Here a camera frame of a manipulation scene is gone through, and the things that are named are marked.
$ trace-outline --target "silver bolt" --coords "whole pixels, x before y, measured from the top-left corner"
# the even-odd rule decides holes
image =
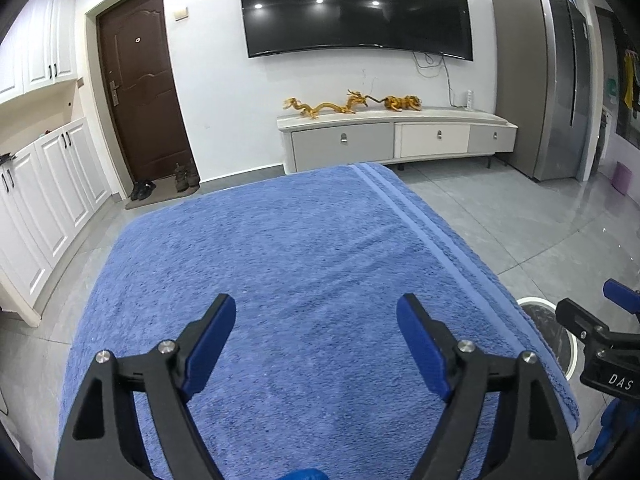
[[[471,354],[476,349],[476,344],[469,339],[461,339],[458,341],[458,350],[465,354]]]
[[[95,355],[95,362],[100,364],[107,362],[109,359],[111,359],[111,352],[108,350],[100,350]]]
[[[171,341],[170,339],[166,339],[165,341],[162,341],[158,345],[158,351],[161,354],[170,354],[174,350],[175,350],[175,342]]]
[[[535,355],[533,352],[530,352],[529,350],[527,350],[526,352],[522,353],[522,360],[527,364],[532,365],[538,362],[538,356]]]

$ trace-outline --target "table covered with blue towel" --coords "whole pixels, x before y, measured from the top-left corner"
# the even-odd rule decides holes
[[[444,404],[398,329],[406,292],[487,353],[536,352],[577,427],[555,358],[494,273],[390,170],[355,164],[210,193],[124,229],[69,353],[61,429],[97,351],[147,352],[220,292],[236,325],[188,406],[226,480],[408,478]],[[462,478],[479,473],[496,405],[487,395]],[[142,394],[136,406],[154,473],[170,478]]]

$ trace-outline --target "refrigerator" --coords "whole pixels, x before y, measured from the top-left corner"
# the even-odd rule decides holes
[[[493,1],[495,113],[518,127],[504,160],[536,181],[576,177],[590,108],[586,20],[569,0]]]

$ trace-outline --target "light switch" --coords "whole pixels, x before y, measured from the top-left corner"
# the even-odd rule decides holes
[[[174,20],[176,22],[179,22],[180,20],[183,20],[184,18],[188,18],[188,17],[189,17],[189,9],[187,7],[185,7],[184,9],[174,10]]]

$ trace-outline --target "pink trash bin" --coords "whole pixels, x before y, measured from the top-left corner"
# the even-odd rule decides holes
[[[631,170],[626,167],[622,162],[616,163],[616,171],[613,172],[613,177],[611,179],[611,185],[623,195],[626,195],[626,192],[629,191],[629,186],[631,185],[631,179],[634,174],[631,173]]]

